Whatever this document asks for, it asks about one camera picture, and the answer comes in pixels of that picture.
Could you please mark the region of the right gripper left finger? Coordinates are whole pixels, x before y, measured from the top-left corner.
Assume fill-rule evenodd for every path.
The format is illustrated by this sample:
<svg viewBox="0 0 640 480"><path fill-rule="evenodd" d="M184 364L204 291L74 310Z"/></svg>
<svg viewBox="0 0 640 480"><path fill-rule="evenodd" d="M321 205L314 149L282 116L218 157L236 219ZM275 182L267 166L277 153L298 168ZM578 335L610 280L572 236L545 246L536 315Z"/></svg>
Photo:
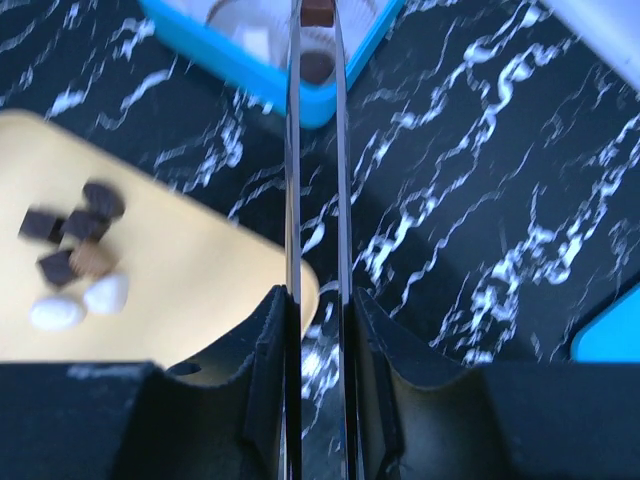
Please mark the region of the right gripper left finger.
<svg viewBox="0 0 640 480"><path fill-rule="evenodd" d="M176 370L5 363L5 479L274 479L287 295L272 288Z"/></svg>

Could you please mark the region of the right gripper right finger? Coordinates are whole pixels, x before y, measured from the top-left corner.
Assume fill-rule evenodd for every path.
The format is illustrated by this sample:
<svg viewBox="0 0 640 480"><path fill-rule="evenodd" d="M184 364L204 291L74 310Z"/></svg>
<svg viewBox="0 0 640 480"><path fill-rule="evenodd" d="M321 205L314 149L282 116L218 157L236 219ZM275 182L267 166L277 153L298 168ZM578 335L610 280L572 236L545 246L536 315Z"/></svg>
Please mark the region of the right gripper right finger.
<svg viewBox="0 0 640 480"><path fill-rule="evenodd" d="M368 479L635 479L635 364L508 361L466 368L363 289L358 414Z"/></svg>

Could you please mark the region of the metal tongs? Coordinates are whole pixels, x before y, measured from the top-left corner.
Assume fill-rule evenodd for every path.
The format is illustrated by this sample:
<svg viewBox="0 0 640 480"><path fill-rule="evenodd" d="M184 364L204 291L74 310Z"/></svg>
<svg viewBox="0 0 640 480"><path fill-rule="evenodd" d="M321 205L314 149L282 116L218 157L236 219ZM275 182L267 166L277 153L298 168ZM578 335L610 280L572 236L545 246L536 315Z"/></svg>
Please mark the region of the metal tongs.
<svg viewBox="0 0 640 480"><path fill-rule="evenodd" d="M299 1L292 4L289 19L289 54L287 72L285 115L285 265L286 286L289 294L287 342L289 348L289 370L285 379L289 388L285 393L287 420L287 466L289 479L329 478L323 467L303 470L301 450L304 438L312 439L320 429L320 415L313 413L307 420L301 418L301 403L311 400L317 407L324 405L330 393L339 393L342 398L342 413L332 412L332 420L343 421L340 437L339 478L357 479L361 474L358 459L358 430L356 410L356 321L354 318L352 247L351 247L351 166L348 155L348 113L346 54L342 31L334 28L333 35L338 54L335 71L336 85L330 89L329 97L335 101L334 115L336 132L330 141L337 149L330 162L337 168L337 191L325 197L322 206L313 206L312 197L320 183L318 174L312 174L308 182L301 180L301 161L309 158L314 141L311 132L301 128L303 116L309 114L309 92L301 81L301 55L303 30L301 27ZM312 206L313 212L301 210ZM330 305L316 298L315 294L302 293L302 257L306 253L323 254L325 246L331 247L329 259L336 266L322 268L332 279L327 289L337 293Z"/></svg>

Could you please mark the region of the brown caramel chocolate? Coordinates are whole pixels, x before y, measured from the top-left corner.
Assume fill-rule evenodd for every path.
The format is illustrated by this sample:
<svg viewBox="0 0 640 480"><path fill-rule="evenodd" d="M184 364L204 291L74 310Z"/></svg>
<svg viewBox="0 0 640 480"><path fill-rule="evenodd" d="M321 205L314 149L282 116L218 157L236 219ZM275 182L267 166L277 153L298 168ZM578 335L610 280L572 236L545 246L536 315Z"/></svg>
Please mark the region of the brown caramel chocolate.
<svg viewBox="0 0 640 480"><path fill-rule="evenodd" d="M302 27L331 28L335 23L334 0L303 0L300 9Z"/></svg>

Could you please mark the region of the white rectangular chocolate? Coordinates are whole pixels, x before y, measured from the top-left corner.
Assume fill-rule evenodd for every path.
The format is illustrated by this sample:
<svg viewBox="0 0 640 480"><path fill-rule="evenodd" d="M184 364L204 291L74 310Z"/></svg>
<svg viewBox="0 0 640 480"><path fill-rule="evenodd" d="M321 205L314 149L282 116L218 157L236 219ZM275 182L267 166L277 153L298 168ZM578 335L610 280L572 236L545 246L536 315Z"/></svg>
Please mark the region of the white rectangular chocolate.
<svg viewBox="0 0 640 480"><path fill-rule="evenodd" d="M267 27L241 24L236 28L234 36L250 55L264 62L270 61L270 35Z"/></svg>

